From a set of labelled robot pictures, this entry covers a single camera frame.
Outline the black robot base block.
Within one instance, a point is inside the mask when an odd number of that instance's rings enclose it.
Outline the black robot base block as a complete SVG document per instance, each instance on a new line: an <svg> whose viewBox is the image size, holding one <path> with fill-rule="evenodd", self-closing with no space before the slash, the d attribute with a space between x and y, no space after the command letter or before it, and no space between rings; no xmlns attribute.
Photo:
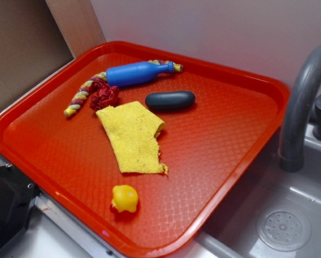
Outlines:
<svg viewBox="0 0 321 258"><path fill-rule="evenodd" d="M0 167L0 253L27 231L37 191L17 167Z"/></svg>

